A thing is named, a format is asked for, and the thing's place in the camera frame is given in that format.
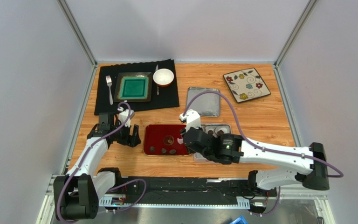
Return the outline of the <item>pink handled metal tongs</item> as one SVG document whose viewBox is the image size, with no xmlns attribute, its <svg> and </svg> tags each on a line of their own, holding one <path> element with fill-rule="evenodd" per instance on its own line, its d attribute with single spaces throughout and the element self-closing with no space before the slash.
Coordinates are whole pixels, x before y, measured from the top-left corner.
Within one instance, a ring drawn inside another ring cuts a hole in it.
<svg viewBox="0 0 358 224">
<path fill-rule="evenodd" d="M 183 139 L 177 138 L 177 142 L 178 142 L 180 145 L 183 145 Z"/>
</svg>

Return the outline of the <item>silver tin with paper cups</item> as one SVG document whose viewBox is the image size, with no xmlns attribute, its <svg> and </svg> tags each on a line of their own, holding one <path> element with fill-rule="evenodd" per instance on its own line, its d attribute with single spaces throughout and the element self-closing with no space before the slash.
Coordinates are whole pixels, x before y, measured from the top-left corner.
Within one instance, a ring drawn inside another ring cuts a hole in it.
<svg viewBox="0 0 358 224">
<path fill-rule="evenodd" d="M 223 130 L 226 133 L 231 133 L 231 126 L 229 124 L 218 124 L 218 123 L 202 123 L 201 127 L 205 133 L 207 133 L 208 130 L 214 131 L 214 137 L 218 137 L 217 132 L 219 130 Z M 205 164 L 214 164 L 213 161 L 207 160 L 205 157 L 203 157 L 200 153 L 194 153 L 193 154 L 193 161 L 195 163 L 205 163 Z"/>
</svg>

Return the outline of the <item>red lacquer tray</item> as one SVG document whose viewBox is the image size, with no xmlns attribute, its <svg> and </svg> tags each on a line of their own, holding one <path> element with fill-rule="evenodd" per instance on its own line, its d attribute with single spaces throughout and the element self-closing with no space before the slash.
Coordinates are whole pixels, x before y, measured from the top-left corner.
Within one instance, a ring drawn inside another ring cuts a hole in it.
<svg viewBox="0 0 358 224">
<path fill-rule="evenodd" d="M 143 152 L 149 156 L 163 156 L 169 155 L 169 151 L 175 149 L 178 156 L 188 156 L 190 153 L 187 151 L 184 145 L 180 145 L 177 142 L 177 138 L 181 139 L 180 130 L 185 128 L 186 125 L 180 124 L 157 124 L 157 125 L 148 125 L 145 128 L 145 138 Z M 150 147 L 155 147 L 155 152 L 150 152 Z M 161 150 L 165 148 L 167 150 L 166 154 L 162 154 Z"/>
</svg>

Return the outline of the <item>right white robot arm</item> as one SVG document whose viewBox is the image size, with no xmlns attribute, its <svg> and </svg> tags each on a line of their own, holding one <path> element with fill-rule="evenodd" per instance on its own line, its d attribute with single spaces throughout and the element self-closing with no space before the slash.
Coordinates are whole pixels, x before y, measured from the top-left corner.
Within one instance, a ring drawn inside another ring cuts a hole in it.
<svg viewBox="0 0 358 224">
<path fill-rule="evenodd" d="M 180 131 L 183 145 L 190 153 L 199 153 L 208 161 L 261 163 L 275 169 L 253 170 L 248 174 L 248 187 L 270 190 L 280 186 L 302 184 L 311 190 L 329 190 L 329 177 L 324 146 L 312 143 L 308 147 L 285 147 L 267 144 L 240 135 L 226 133 L 214 137 L 196 128 Z"/>
</svg>

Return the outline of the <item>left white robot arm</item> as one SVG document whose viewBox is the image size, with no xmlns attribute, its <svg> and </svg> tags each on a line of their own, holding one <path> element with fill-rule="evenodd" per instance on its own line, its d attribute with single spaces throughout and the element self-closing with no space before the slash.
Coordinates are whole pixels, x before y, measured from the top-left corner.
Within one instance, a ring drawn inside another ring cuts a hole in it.
<svg viewBox="0 0 358 224">
<path fill-rule="evenodd" d="M 53 182 L 55 216 L 65 223 L 94 219 L 99 201 L 108 192 L 125 186 L 118 168 L 102 168 L 98 164 L 113 142 L 135 147 L 141 140 L 138 125 L 131 127 L 134 111 L 119 114 L 102 113 L 98 124 L 87 136 L 86 146 L 78 161 L 65 175 Z"/>
</svg>

